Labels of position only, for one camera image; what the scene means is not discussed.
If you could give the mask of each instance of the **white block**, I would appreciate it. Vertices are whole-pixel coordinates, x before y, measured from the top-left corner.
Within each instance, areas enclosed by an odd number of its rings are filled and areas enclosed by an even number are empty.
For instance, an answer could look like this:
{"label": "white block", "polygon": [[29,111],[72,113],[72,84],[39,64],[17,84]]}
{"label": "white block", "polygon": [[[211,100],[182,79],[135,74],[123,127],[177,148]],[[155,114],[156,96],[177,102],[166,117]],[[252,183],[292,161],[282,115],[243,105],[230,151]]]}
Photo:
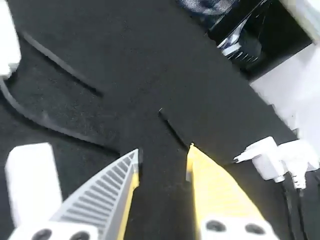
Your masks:
{"label": "white block", "polygon": [[15,147],[8,156],[5,175],[16,227],[47,221],[61,206],[61,189],[49,143]]}

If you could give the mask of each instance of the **white plug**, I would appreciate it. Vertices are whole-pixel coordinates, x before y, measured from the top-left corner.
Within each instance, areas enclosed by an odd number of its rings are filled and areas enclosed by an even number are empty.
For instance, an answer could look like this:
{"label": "white plug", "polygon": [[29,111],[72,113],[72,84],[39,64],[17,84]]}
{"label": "white plug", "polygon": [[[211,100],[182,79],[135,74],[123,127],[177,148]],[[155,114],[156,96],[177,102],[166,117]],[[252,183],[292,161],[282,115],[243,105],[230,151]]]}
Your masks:
{"label": "white plug", "polygon": [[269,136],[248,146],[243,153],[236,156],[236,163],[251,160],[256,170],[264,180],[273,179],[276,183],[285,180],[287,172],[281,162],[278,146]]}
{"label": "white plug", "polygon": [[319,157],[305,140],[295,140],[278,146],[281,159],[290,173],[295,189],[306,188],[306,172],[319,169]]}
{"label": "white plug", "polygon": [[266,137],[248,146],[234,158],[236,163],[252,159],[264,180],[282,182],[289,172],[296,189],[306,188],[306,172],[319,169],[319,157],[305,140],[295,140],[277,146],[272,137]]}
{"label": "white plug", "polygon": [[6,79],[16,71],[21,60],[20,45],[6,0],[0,0],[0,77]]}

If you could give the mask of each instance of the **white object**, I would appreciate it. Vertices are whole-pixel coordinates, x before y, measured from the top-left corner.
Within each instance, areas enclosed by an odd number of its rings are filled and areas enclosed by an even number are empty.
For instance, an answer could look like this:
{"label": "white object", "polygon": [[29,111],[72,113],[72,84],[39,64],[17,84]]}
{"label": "white object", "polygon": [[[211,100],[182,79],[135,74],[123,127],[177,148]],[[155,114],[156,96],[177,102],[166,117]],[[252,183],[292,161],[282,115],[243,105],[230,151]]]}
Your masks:
{"label": "white object", "polygon": [[87,235],[88,240],[98,239],[96,227],[88,224],[45,221],[26,223],[16,228],[8,240],[85,240],[76,236]]}
{"label": "white object", "polygon": [[278,240],[271,225],[248,217],[210,216],[200,226],[199,240]]}
{"label": "white object", "polygon": [[0,0],[0,77],[9,78],[21,60],[20,45],[6,0]]}
{"label": "white object", "polygon": [[264,180],[274,179],[276,183],[282,182],[287,172],[281,162],[278,146],[271,136],[251,144],[234,159],[237,163],[252,159],[261,177]]}
{"label": "white object", "polygon": [[319,158],[305,140],[290,141],[278,146],[279,154],[289,171],[295,189],[306,188],[306,172],[319,169]]}
{"label": "white object", "polygon": [[62,195],[50,144],[15,147],[5,164],[5,176],[16,227],[48,221],[60,208]]}
{"label": "white object", "polygon": [[320,47],[298,52],[250,85],[320,156]]}
{"label": "white object", "polygon": [[289,172],[296,189],[306,188],[306,172],[319,169],[319,158],[313,147],[305,140],[295,140],[277,146],[272,137],[264,138],[248,146],[234,158],[237,163],[252,159],[264,180],[282,182]]}

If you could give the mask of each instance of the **white surface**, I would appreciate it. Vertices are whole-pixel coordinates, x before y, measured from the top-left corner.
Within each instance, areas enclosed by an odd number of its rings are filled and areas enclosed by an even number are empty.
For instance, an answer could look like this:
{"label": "white surface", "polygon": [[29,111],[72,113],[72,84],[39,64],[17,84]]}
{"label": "white surface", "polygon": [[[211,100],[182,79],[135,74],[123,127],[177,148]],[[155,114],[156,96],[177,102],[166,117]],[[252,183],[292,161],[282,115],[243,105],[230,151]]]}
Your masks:
{"label": "white surface", "polygon": [[[207,229],[207,223],[217,221],[225,226],[225,231]],[[254,234],[246,231],[246,226],[255,224],[263,229],[264,234]],[[209,216],[200,226],[200,240],[278,240],[274,230],[267,221],[248,217]]]}
{"label": "white surface", "polygon": [[70,240],[74,234],[86,232],[90,240],[98,239],[98,230],[96,227],[87,224],[69,223],[69,222],[40,222],[37,224],[26,223],[16,228],[8,240],[32,240],[33,236],[41,230],[50,230],[50,240]]}
{"label": "white surface", "polygon": [[320,47],[306,47],[250,85],[320,156]]}
{"label": "white surface", "polygon": [[280,0],[280,2],[313,41],[320,43],[319,0]]}
{"label": "white surface", "polygon": [[5,176],[16,227],[48,221],[61,206],[62,195],[50,144],[15,147],[5,164]]}
{"label": "white surface", "polygon": [[21,60],[15,25],[6,0],[0,0],[0,77],[9,78]]}

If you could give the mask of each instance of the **black felt mat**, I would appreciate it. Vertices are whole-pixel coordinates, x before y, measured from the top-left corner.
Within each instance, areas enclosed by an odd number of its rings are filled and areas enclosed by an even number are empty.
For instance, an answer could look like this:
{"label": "black felt mat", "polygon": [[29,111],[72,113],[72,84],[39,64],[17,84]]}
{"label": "black felt mat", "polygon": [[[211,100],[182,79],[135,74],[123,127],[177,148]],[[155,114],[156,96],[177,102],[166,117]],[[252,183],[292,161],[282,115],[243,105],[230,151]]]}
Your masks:
{"label": "black felt mat", "polygon": [[[174,117],[174,121],[183,129],[192,129],[200,122],[190,118],[187,107],[197,109],[197,101],[198,106],[204,101],[210,103],[212,109],[199,107],[197,111],[205,111],[204,118],[209,111],[208,120],[219,116],[212,123],[213,133],[208,130],[209,135],[205,135],[205,126],[199,130],[198,124],[192,134],[186,135],[207,153],[216,154],[208,150],[212,144],[218,154],[228,159],[251,140],[269,133],[275,134],[278,141],[292,138],[284,124],[272,112],[265,111],[264,103],[215,49],[214,42],[174,1],[11,0],[9,4],[19,29],[29,32],[105,92],[102,100],[93,96],[21,41],[22,61],[8,82],[16,99],[30,110],[38,114],[45,111],[57,124],[82,134],[107,139],[118,131],[122,154],[143,148],[144,176],[133,196],[126,240],[193,239],[191,189],[184,181],[187,153],[158,118],[160,108],[171,106],[171,116],[185,114],[186,117]],[[198,91],[197,81],[205,89]],[[259,112],[253,115],[256,120],[248,112],[241,115],[240,109],[231,108],[233,103],[243,105],[250,113]],[[3,98],[0,116],[2,167],[13,147],[50,142],[64,198],[115,159],[108,152],[25,121]],[[235,146],[243,133],[236,132],[232,139],[233,134],[219,134],[217,129],[225,131],[234,118],[241,123],[250,122],[253,130],[248,126],[246,130],[255,133],[250,133],[252,139],[245,138],[241,146],[230,150],[227,137]],[[211,143],[208,141],[212,135],[217,138]],[[216,143],[218,138],[224,143],[222,147]],[[258,205],[280,239],[289,239],[280,188],[271,181],[264,182],[250,163],[232,166],[228,171]],[[319,211],[316,185],[310,186],[306,214],[312,240],[317,239],[318,231],[314,227],[317,221],[312,220],[317,219]],[[5,239],[13,226],[3,170],[0,200],[1,235]]]}

